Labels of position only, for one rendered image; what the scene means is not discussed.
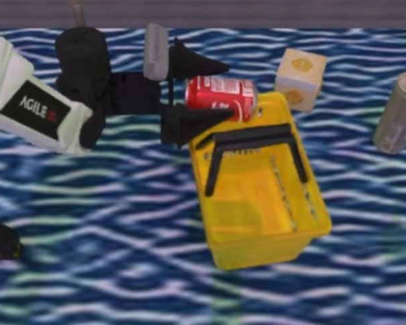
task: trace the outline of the black label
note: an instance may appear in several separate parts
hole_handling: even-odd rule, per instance
[[[30,81],[15,93],[0,114],[54,140],[70,108]]]

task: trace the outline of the yellow mop bucket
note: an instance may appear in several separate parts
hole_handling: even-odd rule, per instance
[[[244,126],[226,121],[189,143],[206,239],[217,267],[295,259],[331,220],[281,93],[258,96]]]

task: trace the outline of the gray wall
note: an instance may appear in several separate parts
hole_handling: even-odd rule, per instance
[[[98,28],[406,28],[406,0],[83,0]],[[69,0],[0,0],[0,28],[73,26]]]

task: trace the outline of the yellow bucket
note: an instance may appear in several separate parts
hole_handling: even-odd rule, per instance
[[[259,94],[256,116],[246,128],[286,123],[296,139],[306,182],[299,178],[291,147],[275,144],[222,153],[215,186],[207,195],[215,144],[205,139],[213,133],[244,129],[244,124],[226,121],[189,143],[206,239],[221,269],[295,259],[313,238],[331,230],[330,216],[284,95]],[[203,148],[202,140],[207,142]]]

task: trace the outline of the cardboard box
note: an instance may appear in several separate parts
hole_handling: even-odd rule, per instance
[[[275,91],[283,93],[290,108],[312,111],[323,81],[327,58],[314,53],[287,49],[275,78]]]

